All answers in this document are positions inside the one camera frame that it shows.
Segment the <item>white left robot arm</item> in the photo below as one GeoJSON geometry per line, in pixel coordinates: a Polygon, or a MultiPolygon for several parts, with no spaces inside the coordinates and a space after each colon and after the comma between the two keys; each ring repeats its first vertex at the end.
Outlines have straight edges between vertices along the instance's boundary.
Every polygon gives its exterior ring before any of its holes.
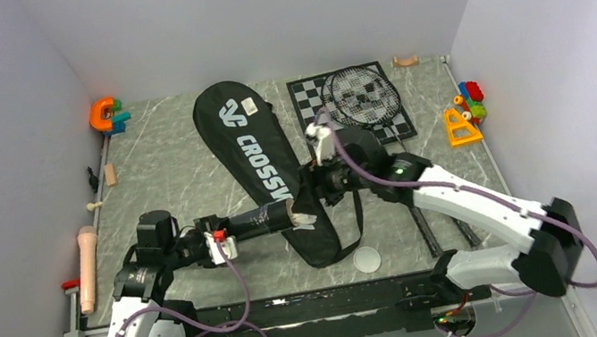
{"type": "Polygon", "coordinates": [[[165,294],[176,268],[201,259],[230,264],[236,240],[210,225],[182,229],[165,210],[143,214],[136,236],[114,279],[107,337],[200,337],[207,326],[196,319],[194,305],[168,301],[165,294]]]}

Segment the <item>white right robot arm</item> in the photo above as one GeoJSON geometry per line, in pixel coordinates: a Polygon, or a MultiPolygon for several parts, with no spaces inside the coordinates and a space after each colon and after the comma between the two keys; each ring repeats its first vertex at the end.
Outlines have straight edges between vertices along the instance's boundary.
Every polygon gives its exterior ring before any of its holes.
{"type": "Polygon", "coordinates": [[[309,210],[306,197],[334,205],[346,192],[370,190],[384,202],[442,213],[503,241],[498,247],[443,253],[431,273],[438,300],[452,303],[473,288],[503,283],[522,283],[554,298],[573,284],[587,240],[565,199],[543,204],[511,197],[421,156],[388,154],[372,134],[353,128],[312,125],[305,137],[314,157],[300,169],[297,212],[309,210]]]}

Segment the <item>white chess pawn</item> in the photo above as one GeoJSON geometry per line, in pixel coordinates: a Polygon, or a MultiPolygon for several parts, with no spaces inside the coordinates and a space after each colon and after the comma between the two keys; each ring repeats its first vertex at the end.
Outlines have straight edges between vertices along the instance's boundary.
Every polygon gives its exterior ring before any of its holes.
{"type": "Polygon", "coordinates": [[[89,211],[89,212],[95,212],[95,211],[96,211],[98,208],[102,207],[102,205],[103,205],[103,202],[102,202],[102,201],[101,201],[101,202],[100,202],[100,201],[97,201],[96,203],[89,202],[89,203],[86,205],[86,209],[87,209],[87,211],[89,211]]]}

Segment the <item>black white chessboard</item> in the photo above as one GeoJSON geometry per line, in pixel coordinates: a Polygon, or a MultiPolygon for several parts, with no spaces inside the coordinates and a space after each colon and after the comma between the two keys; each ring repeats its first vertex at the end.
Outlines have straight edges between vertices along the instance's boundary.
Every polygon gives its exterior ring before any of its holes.
{"type": "MultiPolygon", "coordinates": [[[[359,64],[356,66],[363,66],[378,71],[389,81],[391,81],[384,72],[383,67],[376,61],[359,64]]],[[[308,78],[294,80],[287,83],[287,91],[290,94],[291,102],[294,105],[294,109],[296,110],[296,115],[302,129],[306,129],[307,126],[312,122],[319,122],[321,124],[330,122],[333,124],[333,128],[336,130],[341,130],[342,128],[348,127],[339,125],[327,117],[326,112],[324,111],[323,101],[320,96],[321,88],[324,85],[325,79],[327,76],[331,75],[331,73],[336,71],[326,72],[324,74],[314,75],[308,78]]],[[[395,117],[392,128],[398,133],[400,139],[404,141],[405,139],[415,137],[417,135],[417,130],[414,126],[414,123],[411,121],[411,118],[405,111],[405,106],[403,105],[402,100],[401,104],[403,106],[401,114],[395,117]]],[[[381,144],[388,145],[389,143],[392,144],[393,142],[397,142],[392,135],[390,135],[381,127],[376,127],[373,131],[373,134],[378,141],[381,142],[381,144]]]]}

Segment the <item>wooden arch block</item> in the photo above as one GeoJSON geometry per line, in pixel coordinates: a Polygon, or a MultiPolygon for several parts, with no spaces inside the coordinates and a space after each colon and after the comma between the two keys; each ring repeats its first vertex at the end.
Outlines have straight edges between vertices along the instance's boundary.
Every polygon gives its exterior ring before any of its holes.
{"type": "Polygon", "coordinates": [[[392,66],[393,67],[415,67],[420,63],[420,59],[417,55],[411,55],[410,57],[397,57],[397,56],[393,56],[392,57],[392,66]]]}

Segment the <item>black racket bag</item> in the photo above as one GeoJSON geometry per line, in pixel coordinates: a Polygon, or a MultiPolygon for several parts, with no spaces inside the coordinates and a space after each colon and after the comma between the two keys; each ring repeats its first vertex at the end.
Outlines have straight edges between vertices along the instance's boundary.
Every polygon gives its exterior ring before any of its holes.
{"type": "MultiPolygon", "coordinates": [[[[257,205],[290,200],[299,192],[298,157],[273,105],[254,89],[237,81],[217,82],[199,94],[192,117],[205,145],[257,205]]],[[[313,214],[313,224],[282,232],[309,266],[334,265],[356,250],[361,240],[343,248],[321,206],[313,214]]]]}

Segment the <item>small wooden block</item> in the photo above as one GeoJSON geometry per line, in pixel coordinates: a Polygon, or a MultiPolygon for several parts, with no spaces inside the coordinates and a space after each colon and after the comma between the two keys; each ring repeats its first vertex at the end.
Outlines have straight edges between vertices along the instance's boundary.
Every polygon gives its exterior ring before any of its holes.
{"type": "Polygon", "coordinates": [[[104,180],[107,187],[114,187],[118,180],[114,165],[109,163],[104,166],[104,180]]]}

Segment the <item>beige rolling pin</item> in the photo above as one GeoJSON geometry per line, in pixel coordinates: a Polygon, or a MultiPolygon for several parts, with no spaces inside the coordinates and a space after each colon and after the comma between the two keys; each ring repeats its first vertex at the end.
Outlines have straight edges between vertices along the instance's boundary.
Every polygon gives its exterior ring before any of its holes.
{"type": "Polygon", "coordinates": [[[77,241],[80,252],[80,308],[82,314],[92,314],[96,306],[97,230],[92,225],[82,227],[77,241]]]}

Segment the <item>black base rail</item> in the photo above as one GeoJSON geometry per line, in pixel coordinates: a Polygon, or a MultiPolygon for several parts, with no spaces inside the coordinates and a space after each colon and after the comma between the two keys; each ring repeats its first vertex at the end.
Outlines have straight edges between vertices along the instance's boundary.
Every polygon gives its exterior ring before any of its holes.
{"type": "Polygon", "coordinates": [[[189,318],[187,337],[365,337],[433,328],[433,318],[468,309],[487,299],[485,286],[458,291],[442,274],[426,270],[325,289],[195,308],[191,302],[168,300],[166,307],[189,318]]]}

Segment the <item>white round tube lid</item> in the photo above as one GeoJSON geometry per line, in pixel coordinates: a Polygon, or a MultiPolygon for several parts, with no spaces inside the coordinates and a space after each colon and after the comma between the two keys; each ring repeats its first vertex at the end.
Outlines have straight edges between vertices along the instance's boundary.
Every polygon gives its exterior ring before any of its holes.
{"type": "Polygon", "coordinates": [[[353,265],[362,274],[372,274],[379,270],[382,257],[372,247],[358,248],[353,254],[353,265]]]}

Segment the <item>small black figure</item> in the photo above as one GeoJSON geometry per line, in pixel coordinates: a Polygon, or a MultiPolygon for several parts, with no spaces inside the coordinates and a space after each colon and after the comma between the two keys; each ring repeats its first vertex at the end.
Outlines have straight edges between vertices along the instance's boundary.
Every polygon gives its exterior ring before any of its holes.
{"type": "Polygon", "coordinates": [[[98,188],[99,188],[99,179],[98,176],[95,175],[94,171],[92,170],[92,168],[90,166],[87,167],[88,172],[88,184],[89,187],[92,189],[92,192],[97,193],[98,192],[98,188]]]}

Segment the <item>red clamp knob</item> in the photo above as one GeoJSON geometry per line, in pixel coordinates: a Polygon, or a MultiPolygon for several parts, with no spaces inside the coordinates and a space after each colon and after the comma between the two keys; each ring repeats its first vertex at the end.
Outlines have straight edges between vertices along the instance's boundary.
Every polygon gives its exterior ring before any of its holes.
{"type": "Polygon", "coordinates": [[[62,290],[64,290],[64,291],[72,290],[74,288],[79,288],[80,287],[80,279],[73,279],[73,280],[69,280],[67,282],[63,282],[61,287],[62,287],[62,290]]]}

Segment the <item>colourful brick toy stack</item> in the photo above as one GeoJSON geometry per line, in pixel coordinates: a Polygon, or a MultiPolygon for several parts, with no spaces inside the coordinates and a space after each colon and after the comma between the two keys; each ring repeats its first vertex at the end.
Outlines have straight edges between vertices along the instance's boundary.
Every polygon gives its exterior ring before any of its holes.
{"type": "Polygon", "coordinates": [[[462,116],[478,126],[487,115],[483,105],[484,94],[475,81],[463,81],[458,84],[458,94],[453,97],[453,104],[461,108],[462,116]]]}

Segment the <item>orange letter toy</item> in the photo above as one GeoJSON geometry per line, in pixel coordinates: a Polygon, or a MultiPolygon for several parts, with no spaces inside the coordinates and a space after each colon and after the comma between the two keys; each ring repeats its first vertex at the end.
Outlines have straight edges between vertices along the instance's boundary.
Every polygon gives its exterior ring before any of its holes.
{"type": "Polygon", "coordinates": [[[114,115],[113,97],[105,97],[98,99],[90,109],[89,125],[99,132],[108,132],[113,129],[113,115],[114,115]]]}

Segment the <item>yellow triangle toy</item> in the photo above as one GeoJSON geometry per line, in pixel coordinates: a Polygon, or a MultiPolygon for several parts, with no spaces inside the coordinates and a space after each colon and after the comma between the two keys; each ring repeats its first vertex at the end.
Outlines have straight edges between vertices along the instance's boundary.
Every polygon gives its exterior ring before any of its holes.
{"type": "Polygon", "coordinates": [[[468,146],[483,140],[483,134],[456,108],[443,112],[448,142],[453,148],[468,146]]]}

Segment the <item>teal green toy blocks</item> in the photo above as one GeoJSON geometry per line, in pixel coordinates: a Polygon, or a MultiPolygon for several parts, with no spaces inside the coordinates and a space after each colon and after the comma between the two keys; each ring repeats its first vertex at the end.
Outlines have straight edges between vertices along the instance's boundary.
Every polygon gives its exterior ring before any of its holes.
{"type": "Polygon", "coordinates": [[[131,118],[131,113],[123,109],[121,99],[114,99],[114,103],[110,107],[108,115],[112,124],[112,130],[108,135],[113,136],[115,134],[124,133],[126,131],[127,121],[131,118]]]}

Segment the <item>black shuttlecock tube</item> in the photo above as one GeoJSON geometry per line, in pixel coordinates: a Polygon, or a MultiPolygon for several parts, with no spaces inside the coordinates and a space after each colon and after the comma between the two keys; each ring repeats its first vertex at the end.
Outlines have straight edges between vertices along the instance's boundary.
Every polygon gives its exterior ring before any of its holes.
{"type": "Polygon", "coordinates": [[[216,229],[225,231],[237,241],[283,232],[295,226],[292,222],[292,205],[291,198],[267,203],[244,214],[224,217],[216,229]]]}

